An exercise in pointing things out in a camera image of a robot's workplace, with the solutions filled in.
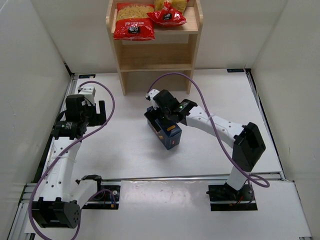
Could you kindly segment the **blue pasta box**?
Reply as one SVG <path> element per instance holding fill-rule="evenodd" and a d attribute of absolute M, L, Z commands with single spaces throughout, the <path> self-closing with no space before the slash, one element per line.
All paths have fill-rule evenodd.
<path fill-rule="evenodd" d="M 154 108 L 150 106 L 146 109 L 146 111 L 148 110 L 154 110 Z M 182 129 L 178 126 L 177 123 L 171 122 L 169 125 L 161 124 L 162 130 L 160 132 L 156 132 L 148 120 L 147 124 L 150 126 L 157 138 L 161 141 L 161 143 L 167 150 L 170 150 L 179 145 L 182 135 Z"/>

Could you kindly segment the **red pasta bag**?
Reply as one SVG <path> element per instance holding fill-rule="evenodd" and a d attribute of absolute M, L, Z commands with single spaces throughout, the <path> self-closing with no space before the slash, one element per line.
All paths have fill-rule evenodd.
<path fill-rule="evenodd" d="M 147 16 L 157 25 L 162 27 L 179 27 L 187 23 L 184 11 L 188 0 L 155 0 L 154 11 Z"/>
<path fill-rule="evenodd" d="M 155 30 L 148 13 L 155 10 L 153 4 L 124 2 L 117 3 L 114 40 L 153 41 Z"/>

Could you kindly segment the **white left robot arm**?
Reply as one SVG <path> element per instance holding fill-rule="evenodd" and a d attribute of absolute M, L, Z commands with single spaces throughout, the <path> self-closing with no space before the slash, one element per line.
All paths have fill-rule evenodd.
<path fill-rule="evenodd" d="M 71 189 L 71 177 L 81 138 L 88 127 L 101 126 L 107 120 L 105 102 L 95 103 L 92 88 L 65 99 L 64 120 L 56 122 L 50 171 L 45 174 L 43 187 L 31 205 L 32 218 L 41 228 L 78 226 L 81 209 L 100 190 L 101 177 L 88 175 L 77 180 Z"/>

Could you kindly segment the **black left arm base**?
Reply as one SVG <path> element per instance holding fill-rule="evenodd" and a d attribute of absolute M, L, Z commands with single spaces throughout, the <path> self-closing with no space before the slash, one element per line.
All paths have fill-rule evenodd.
<path fill-rule="evenodd" d="M 81 210 L 118 210 L 120 184 L 104 184 L 100 175 L 85 175 L 77 179 L 76 187 L 70 193 L 70 200 L 76 201 Z"/>

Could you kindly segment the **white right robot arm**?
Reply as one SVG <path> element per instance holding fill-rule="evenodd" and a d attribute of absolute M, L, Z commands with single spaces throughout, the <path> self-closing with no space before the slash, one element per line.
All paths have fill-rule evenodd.
<path fill-rule="evenodd" d="M 232 148 L 234 161 L 231 173 L 225 183 L 234 191 L 240 191 L 253 167 L 266 150 L 258 126 L 252 122 L 246 125 L 225 120 L 217 115 L 208 115 L 196 102 L 184 99 L 179 102 L 168 90 L 150 90 L 145 98 L 152 106 L 144 114 L 151 125 L 181 123 L 206 132 Z"/>

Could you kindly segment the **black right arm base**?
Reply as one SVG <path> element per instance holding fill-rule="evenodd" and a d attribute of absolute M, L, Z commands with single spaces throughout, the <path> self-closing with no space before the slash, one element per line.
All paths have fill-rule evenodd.
<path fill-rule="evenodd" d="M 240 190 L 234 190 L 222 181 L 209 181 L 206 194 L 211 212 L 258 210 L 253 186 L 247 181 Z"/>

